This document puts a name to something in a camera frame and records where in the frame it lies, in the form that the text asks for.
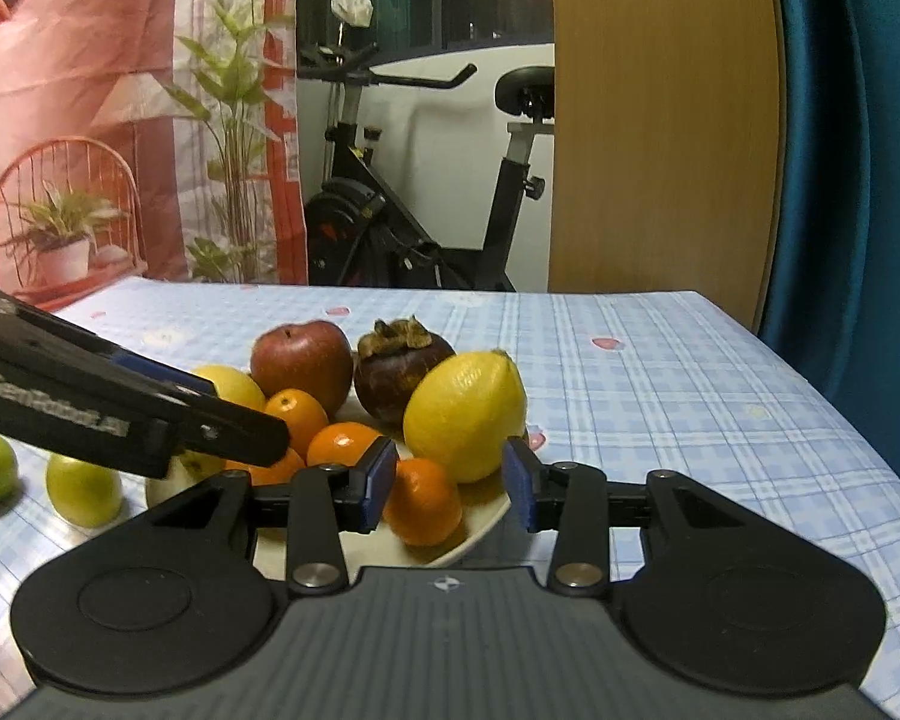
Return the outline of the yellow lemon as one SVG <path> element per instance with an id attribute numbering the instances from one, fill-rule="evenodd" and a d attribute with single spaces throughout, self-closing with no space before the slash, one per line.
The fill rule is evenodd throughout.
<path id="1" fill-rule="evenodd" d="M 195 376 L 209 380 L 222 400 L 237 403 L 250 410 L 265 411 L 268 399 L 258 383 L 247 372 L 225 364 L 205 364 L 193 369 Z"/>
<path id="2" fill-rule="evenodd" d="M 414 457 L 447 468 L 460 484 L 497 472 L 510 437 L 526 431 L 526 394 L 514 360 L 502 349 L 450 356 L 425 374 L 403 416 Z"/>

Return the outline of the orange tangerine front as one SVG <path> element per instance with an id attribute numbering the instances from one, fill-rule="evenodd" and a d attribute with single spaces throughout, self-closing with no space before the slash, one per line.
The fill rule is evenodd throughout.
<path id="1" fill-rule="evenodd" d="M 362 422 L 333 422 L 318 431 L 307 447 L 308 466 L 354 466 L 382 434 Z"/>

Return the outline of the small orange tangerine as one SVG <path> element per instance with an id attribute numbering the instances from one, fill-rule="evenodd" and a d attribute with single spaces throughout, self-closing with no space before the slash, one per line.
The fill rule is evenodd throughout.
<path id="1" fill-rule="evenodd" d="M 286 484 L 295 473 L 305 468 L 305 460 L 289 449 L 281 460 L 271 466 L 250 465 L 241 461 L 227 460 L 224 465 L 227 472 L 247 472 L 253 486 L 271 486 L 271 484 Z"/>

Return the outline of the red apple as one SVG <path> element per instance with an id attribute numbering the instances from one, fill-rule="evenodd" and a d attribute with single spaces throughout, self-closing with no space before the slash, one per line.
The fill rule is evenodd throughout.
<path id="1" fill-rule="evenodd" d="M 351 344 L 343 330 L 328 320 L 283 323 L 253 343 L 250 374 L 267 397 L 286 388 L 304 390 L 333 418 L 351 390 Z"/>

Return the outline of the dark purple mangosteen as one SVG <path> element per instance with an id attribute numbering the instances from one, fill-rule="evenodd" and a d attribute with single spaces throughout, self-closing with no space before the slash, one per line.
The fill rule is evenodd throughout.
<path id="1" fill-rule="evenodd" d="M 357 341 L 354 388 L 362 408 L 377 421 L 398 426 L 422 379 L 454 354 L 445 338 L 414 316 L 377 320 Z"/>

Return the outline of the brownish green orange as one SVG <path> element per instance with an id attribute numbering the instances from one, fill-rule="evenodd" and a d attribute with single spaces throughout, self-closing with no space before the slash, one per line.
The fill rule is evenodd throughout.
<path id="1" fill-rule="evenodd" d="M 221 473 L 226 461 L 215 455 L 185 450 L 170 461 L 167 474 L 162 479 L 146 479 L 146 504 L 155 507 L 185 489 L 201 483 L 203 479 Z"/>

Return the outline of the yellow green round fruit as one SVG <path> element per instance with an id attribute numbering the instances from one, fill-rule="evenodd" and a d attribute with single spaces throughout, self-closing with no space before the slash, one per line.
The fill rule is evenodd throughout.
<path id="1" fill-rule="evenodd" d="M 50 455 L 45 486 L 56 513 L 76 527 L 105 527 L 123 507 L 118 472 L 66 455 Z"/>

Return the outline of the black exercise bike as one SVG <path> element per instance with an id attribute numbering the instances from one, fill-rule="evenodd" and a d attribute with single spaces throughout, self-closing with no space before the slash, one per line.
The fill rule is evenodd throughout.
<path id="1" fill-rule="evenodd" d="M 374 164 L 432 238 L 448 247 L 481 247 L 499 163 L 514 117 L 494 104 L 497 80 L 518 67 L 554 65 L 554 44 L 480 47 L 450 54 L 418 55 L 375 67 L 391 75 L 452 78 L 461 67 L 478 67 L 452 91 L 374 86 L 359 106 L 361 125 L 380 127 Z M 323 182 L 328 101 L 333 86 L 297 83 L 297 133 L 302 197 Z M 535 138 L 532 176 L 546 181 L 541 199 L 521 205 L 507 275 L 517 291 L 548 291 L 553 206 L 554 138 Z"/>

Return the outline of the printed backdrop cloth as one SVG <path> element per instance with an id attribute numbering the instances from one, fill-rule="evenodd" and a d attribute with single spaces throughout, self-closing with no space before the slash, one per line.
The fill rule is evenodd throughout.
<path id="1" fill-rule="evenodd" d="M 0 289 L 302 284 L 297 0 L 0 0 Z"/>

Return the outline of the blue curtain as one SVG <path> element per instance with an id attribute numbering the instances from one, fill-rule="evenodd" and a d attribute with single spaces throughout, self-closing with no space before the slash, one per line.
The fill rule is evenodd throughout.
<path id="1" fill-rule="evenodd" d="M 759 337 L 900 479 L 900 0 L 775 0 L 784 156 Z"/>

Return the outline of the wooden door panel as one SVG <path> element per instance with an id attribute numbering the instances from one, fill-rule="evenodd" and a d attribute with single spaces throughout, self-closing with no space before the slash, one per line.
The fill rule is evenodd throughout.
<path id="1" fill-rule="evenodd" d="M 554 0 L 549 286 L 763 312 L 784 118 L 775 0 Z"/>

